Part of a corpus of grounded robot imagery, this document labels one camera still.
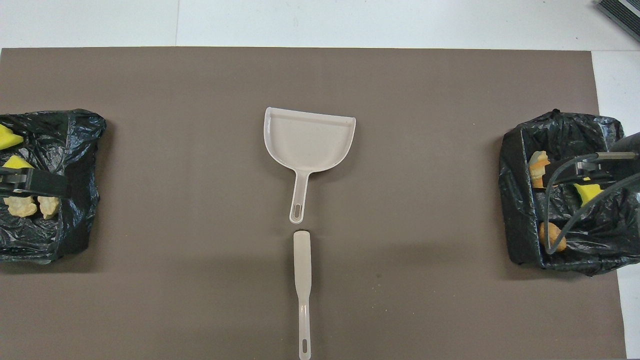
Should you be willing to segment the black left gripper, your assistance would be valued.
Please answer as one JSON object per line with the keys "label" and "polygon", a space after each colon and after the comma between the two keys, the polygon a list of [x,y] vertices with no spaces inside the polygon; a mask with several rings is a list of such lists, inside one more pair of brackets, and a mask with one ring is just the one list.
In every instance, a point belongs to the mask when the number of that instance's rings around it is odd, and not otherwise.
{"label": "black left gripper", "polygon": [[2,198],[68,198],[67,178],[36,168],[0,168],[0,196]]}

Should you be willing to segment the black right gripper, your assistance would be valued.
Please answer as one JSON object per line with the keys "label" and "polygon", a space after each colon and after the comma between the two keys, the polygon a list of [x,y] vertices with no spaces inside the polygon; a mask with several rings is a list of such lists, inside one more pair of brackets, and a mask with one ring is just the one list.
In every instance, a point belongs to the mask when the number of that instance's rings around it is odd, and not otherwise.
{"label": "black right gripper", "polygon": [[608,187],[616,182],[612,172],[596,159],[563,159],[545,166],[545,187],[549,185],[601,185]]}

